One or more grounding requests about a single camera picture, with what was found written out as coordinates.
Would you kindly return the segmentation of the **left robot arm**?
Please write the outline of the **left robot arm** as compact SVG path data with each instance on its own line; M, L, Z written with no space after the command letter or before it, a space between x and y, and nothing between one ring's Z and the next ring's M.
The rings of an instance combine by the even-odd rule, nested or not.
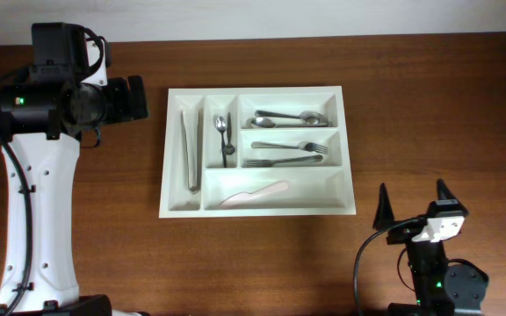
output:
M72 195L83 131L148 116L138 75L95 66L31 66L0 90L8 228L0 315L115 315L104 294L83 296L72 251Z

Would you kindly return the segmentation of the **silver fork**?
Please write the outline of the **silver fork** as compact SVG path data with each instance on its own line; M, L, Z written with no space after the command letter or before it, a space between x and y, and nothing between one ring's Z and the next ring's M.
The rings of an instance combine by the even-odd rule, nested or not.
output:
M280 168L291 166L304 166L318 164L323 161L321 154L306 155L283 159L246 159L241 164L241 168Z
M283 145L269 142L254 141L251 143L251 147L255 149L294 149L317 154L329 153L329 150L326 146L307 141L302 141L296 145Z

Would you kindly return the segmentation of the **metal tweezers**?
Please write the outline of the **metal tweezers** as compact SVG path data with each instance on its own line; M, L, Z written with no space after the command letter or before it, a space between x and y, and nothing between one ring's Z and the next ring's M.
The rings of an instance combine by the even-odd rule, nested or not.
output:
M199 191L199 119L192 111L182 110L187 188L191 194Z

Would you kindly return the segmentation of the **pink plastic knife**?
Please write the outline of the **pink plastic knife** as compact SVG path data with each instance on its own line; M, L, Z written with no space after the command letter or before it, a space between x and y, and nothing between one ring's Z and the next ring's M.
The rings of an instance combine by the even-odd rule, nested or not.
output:
M251 201L257 201L261 198L265 198L270 196L271 194L279 193L281 191L287 190L289 188L289 182L287 181L278 181L267 185L259 190L253 192L240 192L234 194L231 197L226 198L220 203L220 207L222 208L231 208L237 205L245 204Z

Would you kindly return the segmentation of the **small bent metal spoon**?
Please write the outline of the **small bent metal spoon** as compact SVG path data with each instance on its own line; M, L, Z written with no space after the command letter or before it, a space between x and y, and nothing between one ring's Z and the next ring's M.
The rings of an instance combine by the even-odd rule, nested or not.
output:
M216 118L216 120L215 120L215 128L216 128L216 130L220 134L220 141L221 141L220 148L221 148L222 163L223 163L223 167L226 168L227 167L227 156L226 156L226 153L225 153L225 147L226 147L226 142L225 142L226 120L222 116L218 116Z

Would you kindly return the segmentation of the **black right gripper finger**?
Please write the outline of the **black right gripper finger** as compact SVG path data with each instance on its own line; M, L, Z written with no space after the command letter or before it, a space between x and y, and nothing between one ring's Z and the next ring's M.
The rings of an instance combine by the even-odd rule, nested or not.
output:
M443 179L437 179L437 199L438 200L457 200L454 194L449 190Z
M379 203L372 223L372 228L374 230L382 230L393 225L394 222L394 213L390 204L387 187L384 183L382 183L379 186Z

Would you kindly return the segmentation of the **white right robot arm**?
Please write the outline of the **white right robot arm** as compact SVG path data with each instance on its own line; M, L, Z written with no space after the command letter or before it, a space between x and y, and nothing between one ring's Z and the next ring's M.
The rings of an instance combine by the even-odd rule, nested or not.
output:
M416 302L391 303L388 315L480 315L489 277L465 259L446 256L444 242L456 237L469 211L437 180L437 198L426 213L396 220L386 185L379 187L379 204L372 228L387 230L387 244L402 244L408 256Z

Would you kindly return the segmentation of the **small silver teaspoon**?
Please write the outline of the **small silver teaspoon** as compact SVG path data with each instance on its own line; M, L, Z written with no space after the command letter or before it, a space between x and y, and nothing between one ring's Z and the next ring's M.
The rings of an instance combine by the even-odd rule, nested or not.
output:
M226 155L232 155L235 153L235 146L232 144L232 119L231 119L231 113L228 113L227 123L226 123L226 130L227 130L227 144L224 147L224 153Z

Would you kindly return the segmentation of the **large silver spoon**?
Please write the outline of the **large silver spoon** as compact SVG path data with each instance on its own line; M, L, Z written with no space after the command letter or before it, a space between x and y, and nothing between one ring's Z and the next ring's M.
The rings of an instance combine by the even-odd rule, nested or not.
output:
M255 128L311 128L311 127L329 127L328 123L318 123L318 124L308 124L308 123L299 123L299 124L283 124L278 123L270 118L266 117L258 117L258 118L250 118L248 123Z
M328 124L329 120L323 114L320 114L316 111L303 111L300 114L292 115L292 114L284 114L277 113L273 111L255 111L255 115L257 117L271 117L271 118L280 118L280 119L298 119L307 123L309 125L317 125L317 124Z

